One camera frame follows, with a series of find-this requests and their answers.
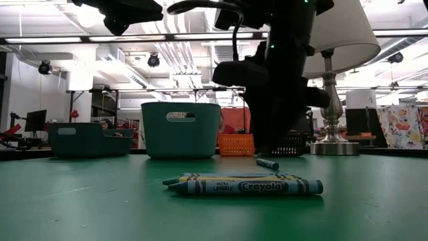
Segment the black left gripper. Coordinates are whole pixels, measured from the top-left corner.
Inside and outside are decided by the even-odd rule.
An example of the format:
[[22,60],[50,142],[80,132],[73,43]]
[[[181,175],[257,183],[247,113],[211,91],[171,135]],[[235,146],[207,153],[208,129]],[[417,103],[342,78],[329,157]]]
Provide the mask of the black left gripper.
[[104,25],[113,35],[122,35],[135,23],[163,19],[163,7],[155,0],[72,0],[72,3],[98,9],[105,15]]

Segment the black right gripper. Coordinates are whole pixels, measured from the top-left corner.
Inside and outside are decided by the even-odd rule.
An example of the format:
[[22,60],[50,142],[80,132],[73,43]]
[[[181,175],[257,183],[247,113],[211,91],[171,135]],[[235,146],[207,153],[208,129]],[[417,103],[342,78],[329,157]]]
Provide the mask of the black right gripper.
[[255,152],[267,156],[285,135],[290,133],[288,118],[273,118],[268,113],[279,113],[291,108],[300,112],[307,106],[326,108],[331,97],[327,91],[318,87],[308,86],[308,79],[301,77],[294,84],[265,84],[248,87],[243,99],[249,106],[251,113],[250,130],[253,134]]

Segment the blue crayon Crayola print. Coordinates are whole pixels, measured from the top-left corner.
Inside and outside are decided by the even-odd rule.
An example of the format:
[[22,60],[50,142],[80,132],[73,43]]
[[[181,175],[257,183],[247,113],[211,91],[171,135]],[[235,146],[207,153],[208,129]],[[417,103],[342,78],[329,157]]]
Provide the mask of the blue crayon Crayola print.
[[324,186],[320,180],[243,180],[185,181],[171,184],[168,189],[183,195],[318,195]]

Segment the green crayon yellow wrapper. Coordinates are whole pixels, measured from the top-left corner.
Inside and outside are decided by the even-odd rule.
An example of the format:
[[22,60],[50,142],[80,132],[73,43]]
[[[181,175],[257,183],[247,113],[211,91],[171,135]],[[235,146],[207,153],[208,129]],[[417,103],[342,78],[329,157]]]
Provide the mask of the green crayon yellow wrapper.
[[227,176],[200,176],[200,177],[176,177],[162,181],[163,185],[172,185],[183,183],[186,181],[282,181],[302,179],[301,177],[287,176],[287,175],[270,175],[266,177],[227,177]]

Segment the black plastic basket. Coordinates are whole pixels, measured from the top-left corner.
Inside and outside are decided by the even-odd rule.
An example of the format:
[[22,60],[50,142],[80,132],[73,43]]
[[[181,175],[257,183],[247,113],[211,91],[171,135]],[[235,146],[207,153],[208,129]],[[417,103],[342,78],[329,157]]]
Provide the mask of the black plastic basket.
[[307,133],[290,132],[267,152],[269,157],[298,157],[304,154]]

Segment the orange panel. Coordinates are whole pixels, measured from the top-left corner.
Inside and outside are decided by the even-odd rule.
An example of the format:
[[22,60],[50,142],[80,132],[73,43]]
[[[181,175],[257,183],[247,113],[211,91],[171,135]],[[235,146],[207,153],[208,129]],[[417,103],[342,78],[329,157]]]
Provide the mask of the orange panel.
[[221,114],[225,125],[233,128],[235,132],[250,132],[251,114],[248,107],[222,108]]

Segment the orange plastic basket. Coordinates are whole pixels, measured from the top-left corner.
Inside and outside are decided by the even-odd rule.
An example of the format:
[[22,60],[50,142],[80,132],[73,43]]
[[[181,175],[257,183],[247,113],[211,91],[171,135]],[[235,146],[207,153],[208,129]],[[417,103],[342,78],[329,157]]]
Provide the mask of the orange plastic basket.
[[218,144],[221,156],[252,156],[255,154],[252,134],[220,134]]

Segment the person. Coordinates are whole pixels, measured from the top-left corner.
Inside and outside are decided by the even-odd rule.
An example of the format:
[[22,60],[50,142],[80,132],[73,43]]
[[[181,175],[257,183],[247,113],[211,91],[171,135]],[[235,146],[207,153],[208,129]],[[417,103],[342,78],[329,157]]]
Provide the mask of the person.
[[115,128],[112,122],[105,118],[100,121],[100,124],[102,125],[103,133],[108,136],[113,137],[123,137],[124,135],[120,132],[118,132]]
[[218,133],[219,134],[235,134],[235,129],[232,126],[225,124],[225,119],[224,119],[222,112],[220,112]]

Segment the overhead beam with light strips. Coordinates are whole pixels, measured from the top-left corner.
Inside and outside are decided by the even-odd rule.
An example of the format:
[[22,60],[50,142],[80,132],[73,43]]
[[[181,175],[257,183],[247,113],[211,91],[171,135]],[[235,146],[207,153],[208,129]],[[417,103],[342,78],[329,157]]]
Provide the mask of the overhead beam with light strips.
[[[428,28],[419,29],[375,29],[377,38],[428,37]],[[114,44],[152,42],[205,42],[229,41],[231,31],[209,33],[155,33],[135,35],[76,35],[45,37],[0,37],[0,46],[6,45],[60,45],[60,44]]]

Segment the large teal plastic bin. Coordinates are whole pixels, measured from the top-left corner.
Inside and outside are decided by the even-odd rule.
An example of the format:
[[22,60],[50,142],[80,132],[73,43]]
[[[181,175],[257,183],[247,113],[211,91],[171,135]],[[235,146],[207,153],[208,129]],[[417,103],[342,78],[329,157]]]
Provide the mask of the large teal plastic bin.
[[147,155],[153,159],[214,156],[221,107],[212,103],[141,104]]

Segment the floral cloth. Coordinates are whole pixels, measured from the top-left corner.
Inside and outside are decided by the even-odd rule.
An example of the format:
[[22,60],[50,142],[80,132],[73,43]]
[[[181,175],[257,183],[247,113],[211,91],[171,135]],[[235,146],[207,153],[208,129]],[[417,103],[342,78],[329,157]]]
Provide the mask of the floral cloth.
[[428,149],[428,107],[388,106],[377,109],[390,149]]

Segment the table lamp white shade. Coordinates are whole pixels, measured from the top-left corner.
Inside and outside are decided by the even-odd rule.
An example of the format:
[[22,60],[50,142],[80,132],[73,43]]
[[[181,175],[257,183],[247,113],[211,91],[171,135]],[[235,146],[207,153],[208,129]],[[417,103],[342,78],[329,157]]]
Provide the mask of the table lamp white shade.
[[342,103],[336,91],[336,75],[359,67],[381,51],[360,0],[332,0],[334,7],[314,18],[310,45],[315,54],[306,59],[304,76],[323,78],[322,88],[330,103],[321,109],[326,136],[310,146],[312,155],[358,155],[359,144],[340,134]]

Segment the small blue-grey plastic bin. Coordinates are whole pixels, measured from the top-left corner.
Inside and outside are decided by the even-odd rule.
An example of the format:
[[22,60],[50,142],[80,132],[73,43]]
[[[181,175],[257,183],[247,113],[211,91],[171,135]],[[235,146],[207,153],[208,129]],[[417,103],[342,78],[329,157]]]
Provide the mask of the small blue-grey plastic bin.
[[103,129],[99,123],[52,123],[48,139],[54,156],[89,158],[130,153],[134,129]]

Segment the small black monitor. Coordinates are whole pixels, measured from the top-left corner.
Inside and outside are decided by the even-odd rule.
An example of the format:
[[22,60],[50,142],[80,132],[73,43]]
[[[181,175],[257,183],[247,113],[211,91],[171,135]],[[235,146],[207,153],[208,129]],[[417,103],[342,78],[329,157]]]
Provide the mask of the small black monitor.
[[47,110],[28,112],[25,118],[25,132],[43,131]]

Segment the green table mat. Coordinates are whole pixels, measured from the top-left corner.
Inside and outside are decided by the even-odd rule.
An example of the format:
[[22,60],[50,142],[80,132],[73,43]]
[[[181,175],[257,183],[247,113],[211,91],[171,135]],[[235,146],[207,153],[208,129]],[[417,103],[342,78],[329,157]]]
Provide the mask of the green table mat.
[[315,197],[183,197],[182,173],[261,173],[253,158],[145,155],[0,162],[0,241],[428,241],[428,159],[304,155]]

